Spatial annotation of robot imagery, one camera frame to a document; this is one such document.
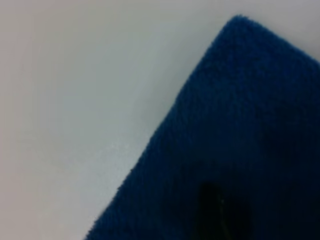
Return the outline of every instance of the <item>dark spot on towel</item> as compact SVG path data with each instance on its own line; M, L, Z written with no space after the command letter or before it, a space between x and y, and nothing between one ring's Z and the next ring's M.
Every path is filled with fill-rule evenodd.
M249 206L233 197L224 199L221 189L212 183L200 187L196 218L196 240L249 239L252 225Z

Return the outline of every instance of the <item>fleece fabric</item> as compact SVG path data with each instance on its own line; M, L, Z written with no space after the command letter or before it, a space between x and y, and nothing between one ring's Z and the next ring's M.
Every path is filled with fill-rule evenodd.
M190 240L204 183L232 203L233 240L320 239L320 65L243 16L208 48L86 239Z

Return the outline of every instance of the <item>white surface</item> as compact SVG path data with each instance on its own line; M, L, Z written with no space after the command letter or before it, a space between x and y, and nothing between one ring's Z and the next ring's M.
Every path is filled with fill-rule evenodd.
M318 0L2 0L0 239L79 240L246 14L320 59Z

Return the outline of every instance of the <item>blue fabric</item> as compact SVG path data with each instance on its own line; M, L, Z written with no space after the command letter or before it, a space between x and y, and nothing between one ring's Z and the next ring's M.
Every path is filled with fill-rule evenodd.
M204 182L236 203L234 240L320 239L319 172L320 65L236 16L87 240L189 240Z

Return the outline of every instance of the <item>blue towel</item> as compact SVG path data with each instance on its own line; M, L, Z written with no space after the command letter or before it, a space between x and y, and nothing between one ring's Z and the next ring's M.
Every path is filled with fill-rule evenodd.
M320 239L320 65L232 18L87 240L190 240L201 185L233 240Z

